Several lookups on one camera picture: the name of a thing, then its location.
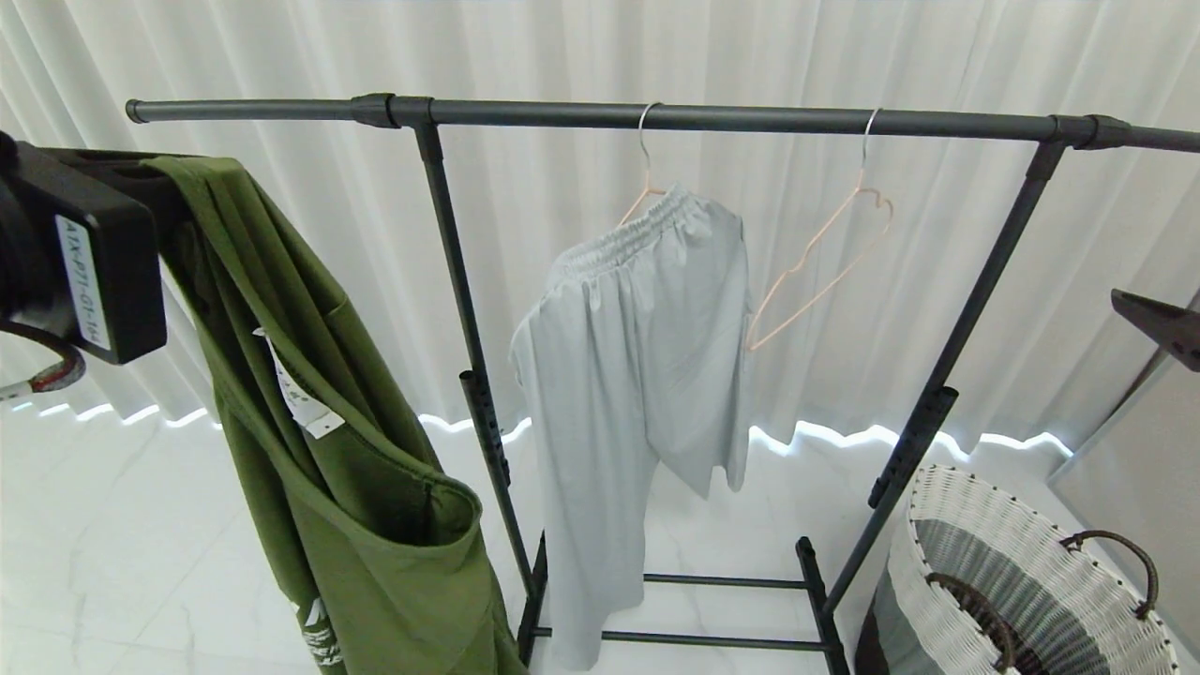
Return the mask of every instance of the clothing rack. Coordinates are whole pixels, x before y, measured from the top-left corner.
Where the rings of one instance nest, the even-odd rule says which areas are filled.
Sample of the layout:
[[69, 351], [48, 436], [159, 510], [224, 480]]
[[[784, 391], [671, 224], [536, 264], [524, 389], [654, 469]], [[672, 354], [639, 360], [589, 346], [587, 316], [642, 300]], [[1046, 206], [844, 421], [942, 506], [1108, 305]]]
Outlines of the clothing rack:
[[[511, 477], [504, 458], [500, 429], [487, 380], [487, 366], [475, 319], [474, 304], [463, 263], [462, 244], [455, 223], [450, 186], [446, 181], [440, 125], [535, 126], [581, 129], [637, 129], [646, 107], [624, 103], [556, 103], [517, 101], [451, 101], [394, 94], [367, 94], [349, 100], [245, 100], [245, 101], [137, 101], [125, 106], [136, 123], [164, 120], [346, 120], [385, 129], [413, 129], [425, 163], [442, 244], [450, 268], [458, 316], [467, 340], [470, 370], [460, 376], [470, 407], [472, 420], [487, 464], [500, 515], [526, 589], [526, 607], [517, 631], [521, 658], [529, 663], [534, 640], [551, 634], [539, 626], [546, 590], [545, 534], [530, 565], [520, 522], [509, 494]], [[654, 106], [644, 114], [644, 129], [684, 131], [736, 131], [775, 133], [839, 133], [860, 136], [872, 110], [767, 108], [730, 106]], [[632, 633], [605, 631], [604, 639], [634, 643], [664, 643], [721, 647], [752, 647], [822, 652], [833, 675], [848, 675], [845, 649], [834, 625], [834, 610], [846, 595], [878, 539], [888, 516], [941, 428], [958, 392], [947, 386], [950, 371], [966, 346], [1004, 265], [1016, 247], [1046, 183], [1068, 148], [1151, 148], [1200, 153], [1200, 133], [1133, 126], [1106, 115], [997, 115], [980, 113], [880, 110], [871, 123], [872, 136], [919, 136], [1027, 141], [1037, 149], [1025, 173], [1004, 225], [988, 255], [937, 363], [912, 413], [900, 432], [880, 478], [871, 490], [874, 512], [851, 551], [833, 587], [826, 593], [812, 543], [802, 537], [796, 544], [803, 580], [743, 579], [680, 574], [646, 574], [646, 581], [779, 589], [808, 592], [820, 640], [766, 640], [709, 635]]]

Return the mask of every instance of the white and gray wicker basket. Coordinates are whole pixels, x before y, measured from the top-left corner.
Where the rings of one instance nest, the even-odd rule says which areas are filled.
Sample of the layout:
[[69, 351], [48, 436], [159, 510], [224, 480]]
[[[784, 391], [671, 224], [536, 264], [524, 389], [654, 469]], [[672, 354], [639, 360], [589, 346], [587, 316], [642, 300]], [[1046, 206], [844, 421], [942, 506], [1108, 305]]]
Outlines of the white and gray wicker basket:
[[[1146, 599], [1081, 550], [1093, 537], [1116, 539], [1146, 563]], [[977, 593], [935, 586], [931, 575]], [[1177, 675], [1174, 647], [1153, 611], [1157, 593], [1153, 562], [1123, 537], [1067, 537], [971, 473], [923, 468], [859, 639], [858, 673]], [[1004, 625], [1000, 632], [984, 620], [992, 611]]]

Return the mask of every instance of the green garment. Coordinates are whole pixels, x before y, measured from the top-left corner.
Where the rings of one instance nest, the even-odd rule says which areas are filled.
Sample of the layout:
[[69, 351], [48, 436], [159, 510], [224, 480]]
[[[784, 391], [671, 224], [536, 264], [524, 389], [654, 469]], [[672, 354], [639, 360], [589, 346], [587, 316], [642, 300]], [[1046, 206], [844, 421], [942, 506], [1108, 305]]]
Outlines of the green garment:
[[156, 157], [162, 235], [250, 512], [322, 673], [526, 674], [479, 497], [442, 472], [346, 293], [234, 160]]

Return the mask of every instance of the light under curtain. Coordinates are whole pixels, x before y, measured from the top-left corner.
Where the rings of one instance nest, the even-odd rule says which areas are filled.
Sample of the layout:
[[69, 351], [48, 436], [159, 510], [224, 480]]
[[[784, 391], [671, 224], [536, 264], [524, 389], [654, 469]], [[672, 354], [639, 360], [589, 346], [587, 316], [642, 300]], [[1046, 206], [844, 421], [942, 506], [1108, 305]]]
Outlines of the light under curtain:
[[[10, 0], [0, 2], [0, 127], [38, 145], [239, 159], [353, 298], [414, 407], [467, 417], [467, 354], [412, 135], [348, 123], [130, 124], [131, 97], [510, 98], [1104, 113], [1195, 129], [1200, 4]], [[629, 131], [444, 127], [472, 291], [502, 422], [523, 414], [509, 339], [553, 258], [616, 226], [641, 189]], [[757, 297], [853, 186], [860, 138], [647, 132], [655, 181], [740, 214]], [[756, 423], [899, 429], [1022, 178], [1032, 144], [874, 138], [866, 185], [887, 238], [751, 360]], [[870, 199], [773, 300], [790, 316], [882, 226]], [[1200, 160], [1072, 151], [950, 378], [946, 426], [1051, 432], [1112, 411], [1153, 352], [1108, 304], [1120, 287], [1186, 305], [1200, 288]], [[208, 405], [185, 307], [169, 345], [37, 405]], [[6, 380], [48, 356], [0, 344]]]

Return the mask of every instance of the brown basket handle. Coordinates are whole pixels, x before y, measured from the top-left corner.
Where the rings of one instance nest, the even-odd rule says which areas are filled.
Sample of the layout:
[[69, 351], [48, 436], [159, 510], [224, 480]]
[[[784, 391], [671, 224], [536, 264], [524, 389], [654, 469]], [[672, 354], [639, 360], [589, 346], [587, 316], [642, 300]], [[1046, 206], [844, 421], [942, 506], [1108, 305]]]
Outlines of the brown basket handle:
[[[1013, 631], [1009, 628], [1003, 617], [1000, 616], [1000, 613], [997, 613], [996, 609], [991, 607], [991, 603], [988, 602], [988, 596], [979, 592], [979, 590], [971, 584], [967, 584], [956, 577], [942, 574], [941, 572], [930, 572], [929, 575], [925, 577], [925, 581], [930, 585], [934, 585], [935, 583], [941, 584], [947, 590], [953, 587], [954, 591], [961, 593], [966, 598], [970, 598], [980, 610], [988, 614], [992, 620], [992, 627], [995, 627], [995, 635], [989, 635], [989, 638], [998, 637], [1001, 641], [998, 645], [1000, 658], [995, 664], [992, 664], [992, 667], [997, 673], [1007, 673], [1010, 668], [1016, 665], [1016, 643], [1013, 640]], [[954, 599], [959, 601], [960, 608], [965, 604], [965, 601], [961, 597], [955, 596]], [[986, 634], [988, 627], [983, 626], [983, 623], [980, 623], [979, 627], [984, 631], [984, 634]]]
[[1121, 534], [1109, 532], [1108, 530], [1084, 530], [1082, 532], [1072, 534], [1058, 543], [1066, 546], [1069, 551], [1080, 551], [1084, 550], [1084, 540], [1097, 538], [1112, 539], [1114, 542], [1124, 545], [1141, 560], [1142, 565], [1146, 566], [1146, 601], [1135, 607], [1133, 610], [1134, 616], [1145, 621], [1146, 617], [1150, 616], [1150, 613], [1153, 611], [1154, 605], [1158, 604], [1158, 568], [1154, 567], [1154, 561], [1150, 558], [1150, 554], [1147, 554], [1145, 549]]

